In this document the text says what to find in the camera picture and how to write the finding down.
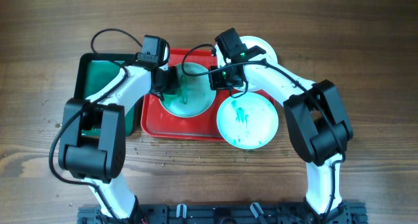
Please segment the white plate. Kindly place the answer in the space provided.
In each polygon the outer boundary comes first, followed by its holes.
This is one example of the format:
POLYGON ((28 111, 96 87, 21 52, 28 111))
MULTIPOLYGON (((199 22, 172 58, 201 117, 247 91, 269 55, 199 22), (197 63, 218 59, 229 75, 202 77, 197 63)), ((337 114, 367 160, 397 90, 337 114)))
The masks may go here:
POLYGON ((210 88, 208 75, 188 76, 182 71, 181 64, 176 65, 180 88, 174 95, 164 94, 160 101, 170 114, 191 118, 202 114, 210 108, 216 98, 216 91, 210 88))

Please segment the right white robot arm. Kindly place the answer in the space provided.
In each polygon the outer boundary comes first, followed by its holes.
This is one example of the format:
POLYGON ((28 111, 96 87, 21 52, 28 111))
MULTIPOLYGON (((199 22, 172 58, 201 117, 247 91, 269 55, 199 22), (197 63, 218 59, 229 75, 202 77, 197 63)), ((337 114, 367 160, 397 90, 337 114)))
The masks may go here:
MULTIPOLYGON (((241 37, 230 28, 215 38, 217 64, 207 72, 212 90, 254 86, 283 106, 290 142, 305 161, 308 190, 304 205, 318 221, 329 222, 342 203, 340 165, 346 160, 353 128, 336 86, 315 83, 281 66, 271 45, 258 37, 241 37)), ((278 130, 278 115, 268 101, 245 91, 222 102, 216 123, 222 137, 242 149, 260 148, 278 130)))

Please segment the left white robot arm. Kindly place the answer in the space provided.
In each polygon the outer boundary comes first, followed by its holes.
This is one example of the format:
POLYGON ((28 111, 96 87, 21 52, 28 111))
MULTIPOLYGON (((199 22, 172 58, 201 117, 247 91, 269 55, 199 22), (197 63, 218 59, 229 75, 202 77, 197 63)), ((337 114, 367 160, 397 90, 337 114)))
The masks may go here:
POLYGON ((49 158, 52 174, 64 183, 91 187, 101 208, 95 218, 101 223, 147 223, 121 173, 126 156, 125 116, 143 96, 151 93, 162 99, 178 88, 176 71, 168 66, 169 43, 146 35, 140 47, 122 63, 112 54, 94 53, 120 71, 93 95, 67 101, 62 128, 50 148, 51 154, 59 152, 59 166, 73 180, 60 176, 49 158))

